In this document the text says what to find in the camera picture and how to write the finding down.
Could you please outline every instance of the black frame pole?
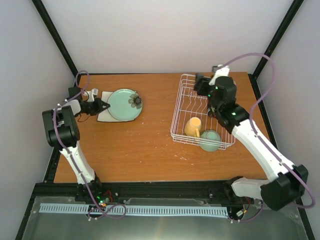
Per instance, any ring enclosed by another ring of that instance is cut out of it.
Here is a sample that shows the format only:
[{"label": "black frame pole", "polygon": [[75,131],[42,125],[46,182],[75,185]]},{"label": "black frame pole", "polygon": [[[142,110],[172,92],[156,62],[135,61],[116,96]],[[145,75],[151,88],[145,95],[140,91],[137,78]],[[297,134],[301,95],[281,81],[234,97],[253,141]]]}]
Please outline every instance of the black frame pole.
[{"label": "black frame pole", "polygon": [[[290,25],[291,21],[294,19],[296,13],[298,12],[300,6],[304,0],[293,0],[291,6],[289,7],[288,11],[286,12],[282,22],[280,23],[278,29],[276,30],[271,42],[269,43],[269,46],[266,48],[264,54],[267,56],[271,56],[271,54],[276,49],[278,43],[280,42],[282,36],[285,34],[288,26]],[[267,64],[267,59],[261,58],[260,62],[256,66],[252,77],[254,80],[257,80],[259,75],[261,74],[262,70],[264,69],[265,65]]]},{"label": "black frame pole", "polygon": [[57,45],[58,49],[60,50],[66,64],[69,66],[73,76],[76,76],[78,70],[74,61],[72,60],[71,56],[68,53],[68,50],[62,41],[54,23],[52,22],[43,2],[41,0],[32,0],[36,10],[38,11],[39,15],[41,16],[46,28],[49,30],[55,44]]}]

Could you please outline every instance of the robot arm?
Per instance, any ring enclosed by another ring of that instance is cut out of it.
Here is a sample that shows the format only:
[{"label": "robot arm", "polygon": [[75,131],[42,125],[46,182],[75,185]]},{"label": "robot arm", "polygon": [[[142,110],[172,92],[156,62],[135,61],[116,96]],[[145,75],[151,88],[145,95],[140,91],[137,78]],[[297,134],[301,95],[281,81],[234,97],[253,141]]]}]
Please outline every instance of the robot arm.
[{"label": "robot arm", "polygon": [[[308,170],[303,166],[295,166],[283,156],[261,133],[253,122],[257,134],[250,124],[249,113],[236,104],[237,87],[228,76],[228,66],[216,71],[213,78],[197,74],[194,90],[198,95],[207,96],[213,116],[219,124],[235,136],[253,155],[262,167],[267,180],[235,177],[226,183],[227,197],[251,197],[263,200],[272,210],[279,210],[304,194],[305,188],[283,166],[292,169],[304,182],[307,182]],[[276,153],[279,161],[268,148]]]},{"label": "robot arm", "polygon": [[[80,90],[81,89],[79,87],[69,88],[70,98],[75,96]],[[77,167],[80,169],[94,197],[97,197],[100,192],[101,182],[95,171],[89,166],[86,157],[81,150],[79,142],[80,132],[75,117],[77,117],[79,114],[87,114],[91,116],[97,115],[108,109],[110,105],[97,97],[98,90],[95,88],[91,91],[87,91],[86,94],[88,95],[87,100],[82,100],[80,95],[78,98],[69,101],[63,107],[60,107],[57,110],[56,122],[58,134],[63,144],[69,150],[70,154],[66,149],[62,148],[58,142],[53,124],[54,111],[52,109],[44,111],[42,113],[42,118],[46,139],[49,145],[51,147],[58,148],[60,153],[65,156],[76,175],[79,187],[82,190],[86,190],[86,187],[84,186],[85,182],[81,177],[81,174],[79,174]]]}]

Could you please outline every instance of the yellow cup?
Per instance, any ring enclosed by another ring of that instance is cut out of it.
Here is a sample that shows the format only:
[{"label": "yellow cup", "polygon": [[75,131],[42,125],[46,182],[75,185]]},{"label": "yellow cup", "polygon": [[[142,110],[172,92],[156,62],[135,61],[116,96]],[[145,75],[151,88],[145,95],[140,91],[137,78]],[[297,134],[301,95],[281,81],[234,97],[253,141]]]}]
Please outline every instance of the yellow cup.
[{"label": "yellow cup", "polygon": [[192,117],[184,126],[184,132],[189,137],[200,138],[201,120],[198,117]]}]

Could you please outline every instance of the cup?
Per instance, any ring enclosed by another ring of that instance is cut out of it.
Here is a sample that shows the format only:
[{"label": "cup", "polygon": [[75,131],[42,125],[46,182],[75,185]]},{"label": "cup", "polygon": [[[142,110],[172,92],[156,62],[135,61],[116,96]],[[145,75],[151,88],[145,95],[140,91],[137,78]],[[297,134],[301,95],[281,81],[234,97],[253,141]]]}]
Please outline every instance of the cup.
[{"label": "cup", "polygon": [[184,132],[189,137],[200,137],[201,120],[198,117],[192,117],[184,126]]},{"label": "cup", "polygon": [[[208,139],[208,140],[214,140],[214,141],[218,141],[221,142],[221,137],[219,135],[219,133],[217,133],[216,131],[213,130],[206,130],[204,131],[201,136],[201,139]],[[212,143],[208,142],[208,143],[199,143],[199,146],[207,151],[207,152],[214,152],[216,150],[219,149],[220,146],[217,145],[212,145]]]}]

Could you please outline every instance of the flower decoration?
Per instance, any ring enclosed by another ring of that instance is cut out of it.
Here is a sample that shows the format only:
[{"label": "flower decoration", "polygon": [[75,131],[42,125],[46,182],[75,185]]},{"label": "flower decoration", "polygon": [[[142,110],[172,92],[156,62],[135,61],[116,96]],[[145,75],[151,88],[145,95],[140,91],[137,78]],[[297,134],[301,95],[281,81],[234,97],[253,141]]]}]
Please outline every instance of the flower decoration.
[{"label": "flower decoration", "polygon": [[132,108],[140,109],[142,107],[142,100],[138,93],[131,94],[128,102]]}]

